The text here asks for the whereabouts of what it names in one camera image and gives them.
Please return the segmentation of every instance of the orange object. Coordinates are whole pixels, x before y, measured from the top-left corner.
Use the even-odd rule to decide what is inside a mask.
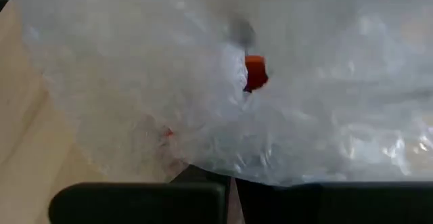
[[[266,74],[265,58],[259,55],[247,55],[245,66],[248,71],[247,83],[244,91],[253,92],[260,89],[268,81]]]

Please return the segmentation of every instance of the clear plastic bag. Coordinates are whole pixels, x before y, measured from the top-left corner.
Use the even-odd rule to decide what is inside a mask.
[[[431,0],[16,1],[109,176],[159,180],[179,158],[272,185],[433,179]],[[251,95],[234,16],[267,59]]]

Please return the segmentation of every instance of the wooden surface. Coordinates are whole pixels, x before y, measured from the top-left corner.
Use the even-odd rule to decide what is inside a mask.
[[[63,187],[103,181],[74,143],[40,74],[28,61],[12,2],[0,12],[0,223],[48,223]]]

